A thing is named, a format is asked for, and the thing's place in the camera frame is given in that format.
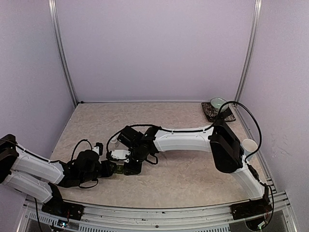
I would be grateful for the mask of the green pill organizer box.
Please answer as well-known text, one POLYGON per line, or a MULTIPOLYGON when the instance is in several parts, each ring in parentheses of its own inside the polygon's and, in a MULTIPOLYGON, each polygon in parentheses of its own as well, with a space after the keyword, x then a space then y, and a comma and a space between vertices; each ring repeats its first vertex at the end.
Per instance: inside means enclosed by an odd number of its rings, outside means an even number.
POLYGON ((125 174, 125 167, 124 167, 124 165, 117 164, 115 166, 113 172, 115 174, 125 174))

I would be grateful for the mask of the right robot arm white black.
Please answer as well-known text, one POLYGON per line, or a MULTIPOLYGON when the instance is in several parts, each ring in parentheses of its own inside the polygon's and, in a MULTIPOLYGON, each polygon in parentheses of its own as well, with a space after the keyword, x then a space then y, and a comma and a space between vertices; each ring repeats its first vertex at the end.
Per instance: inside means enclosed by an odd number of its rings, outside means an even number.
POLYGON ((274 208, 273 192, 269 185, 263 183, 256 169, 250 165, 249 158, 259 149, 255 148, 245 154, 241 142, 227 123, 217 115, 209 126, 196 129, 165 129, 147 124, 147 131, 136 131, 137 125, 125 126, 114 137, 128 150, 106 149, 109 160, 123 161, 126 175, 141 172, 142 163, 148 162, 148 156, 157 153, 189 150, 211 152, 218 171, 232 175, 246 191, 249 200, 240 206, 250 214, 256 215, 262 209, 274 208))

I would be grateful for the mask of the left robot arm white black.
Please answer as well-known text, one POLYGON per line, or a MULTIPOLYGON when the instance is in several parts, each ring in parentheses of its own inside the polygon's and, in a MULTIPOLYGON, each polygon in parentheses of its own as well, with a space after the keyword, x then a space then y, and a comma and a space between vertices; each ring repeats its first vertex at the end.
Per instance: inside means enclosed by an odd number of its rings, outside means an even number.
POLYGON ((67 211, 67 203, 58 190, 79 187, 89 181, 110 177, 116 164, 100 161, 98 151, 87 149, 69 162, 49 160, 34 154, 7 134, 0 140, 0 182, 48 204, 57 215, 67 211))

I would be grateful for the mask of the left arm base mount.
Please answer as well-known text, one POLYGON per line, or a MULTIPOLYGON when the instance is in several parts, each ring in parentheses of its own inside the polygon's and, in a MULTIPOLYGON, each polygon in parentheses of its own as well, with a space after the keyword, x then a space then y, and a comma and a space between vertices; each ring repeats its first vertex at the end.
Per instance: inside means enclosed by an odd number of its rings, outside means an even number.
POLYGON ((54 216, 80 221, 84 212, 84 206, 65 201, 50 200, 43 204, 42 211, 54 216))

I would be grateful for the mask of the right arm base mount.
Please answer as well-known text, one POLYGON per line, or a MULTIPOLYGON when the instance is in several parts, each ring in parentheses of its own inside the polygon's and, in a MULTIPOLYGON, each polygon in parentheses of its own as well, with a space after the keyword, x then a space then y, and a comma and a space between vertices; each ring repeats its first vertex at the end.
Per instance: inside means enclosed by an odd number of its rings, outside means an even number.
POLYGON ((272 205, 260 200, 236 203, 230 206, 233 220, 249 218, 272 211, 272 205))

